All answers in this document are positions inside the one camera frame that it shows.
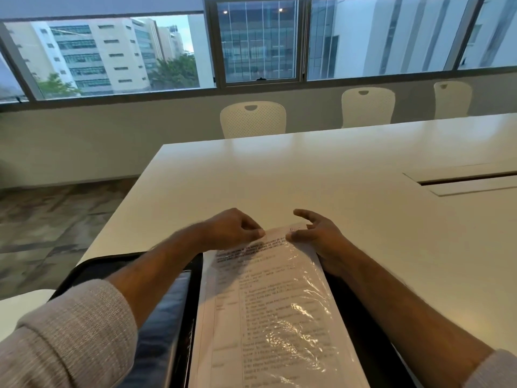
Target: hand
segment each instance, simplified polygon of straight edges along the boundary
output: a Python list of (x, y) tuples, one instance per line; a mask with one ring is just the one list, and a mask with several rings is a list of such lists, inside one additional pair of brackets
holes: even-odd
[(234, 248), (256, 241), (265, 234), (257, 222), (237, 208), (227, 209), (198, 226), (203, 251)]
[(312, 245), (320, 256), (323, 268), (330, 274), (343, 275), (343, 260), (350, 254), (360, 252), (328, 218), (306, 209), (295, 209), (294, 215), (312, 222), (307, 230), (297, 230), (285, 235), (289, 242)]

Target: person's left hand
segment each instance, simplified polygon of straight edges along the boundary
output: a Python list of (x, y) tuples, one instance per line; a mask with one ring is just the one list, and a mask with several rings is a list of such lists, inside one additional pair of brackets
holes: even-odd
[(234, 248), (265, 234), (257, 222), (237, 208), (227, 209), (195, 226), (200, 231), (203, 251)]

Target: finger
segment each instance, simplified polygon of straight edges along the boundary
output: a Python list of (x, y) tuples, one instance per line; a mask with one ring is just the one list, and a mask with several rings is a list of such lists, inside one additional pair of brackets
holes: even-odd
[(262, 228), (256, 228), (254, 230), (244, 230), (244, 241), (253, 242), (261, 239), (266, 232)]
[(322, 218), (322, 216), (320, 214), (317, 214), (313, 211), (309, 211), (308, 209), (296, 208), (293, 211), (293, 214), (296, 216), (300, 216), (303, 219), (307, 219), (307, 220), (311, 221), (312, 223), (314, 223)]
[(289, 242), (310, 242), (316, 239), (314, 230), (296, 230), (285, 235), (285, 239)]
[(246, 215), (243, 212), (241, 212), (241, 215), (242, 215), (242, 222), (241, 222), (242, 228), (245, 228), (246, 230), (255, 230), (256, 228), (262, 228), (249, 215)]

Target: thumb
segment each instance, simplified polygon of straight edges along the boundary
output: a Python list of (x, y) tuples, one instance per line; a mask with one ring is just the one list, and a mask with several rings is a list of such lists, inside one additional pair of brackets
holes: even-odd
[(256, 228), (254, 230), (244, 230), (244, 239), (247, 242), (253, 242), (262, 238), (266, 235), (266, 232), (262, 228)]
[(296, 230), (285, 235), (285, 239), (289, 242), (310, 242), (316, 239), (316, 232), (310, 230)]

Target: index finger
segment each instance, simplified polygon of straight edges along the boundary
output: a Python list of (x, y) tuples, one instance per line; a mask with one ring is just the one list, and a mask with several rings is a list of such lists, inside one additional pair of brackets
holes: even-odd
[(241, 226), (242, 228), (245, 228), (246, 230), (255, 230), (256, 228), (262, 228), (257, 222), (255, 222), (251, 216), (246, 215), (244, 212), (240, 212), (242, 215), (242, 222)]
[(300, 216), (303, 219), (307, 219), (307, 220), (311, 221), (312, 223), (314, 223), (322, 218), (322, 216), (320, 214), (317, 214), (314, 211), (309, 211), (308, 209), (296, 208), (293, 211), (293, 214), (296, 216)]

